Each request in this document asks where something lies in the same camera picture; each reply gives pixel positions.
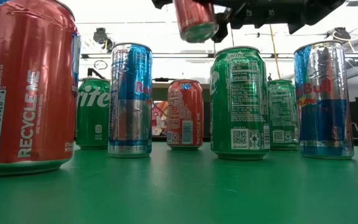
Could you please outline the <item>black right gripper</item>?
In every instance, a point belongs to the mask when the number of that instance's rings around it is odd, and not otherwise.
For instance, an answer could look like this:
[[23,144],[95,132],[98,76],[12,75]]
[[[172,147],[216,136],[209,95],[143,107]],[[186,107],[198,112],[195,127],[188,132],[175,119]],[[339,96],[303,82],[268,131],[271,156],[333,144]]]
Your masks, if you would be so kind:
[[213,0],[214,5],[225,7],[224,12],[215,13],[219,25],[211,40],[222,42],[228,35],[227,26],[240,29],[243,25],[254,25],[256,29],[264,24],[287,23],[286,13],[290,11],[291,1],[287,0]]

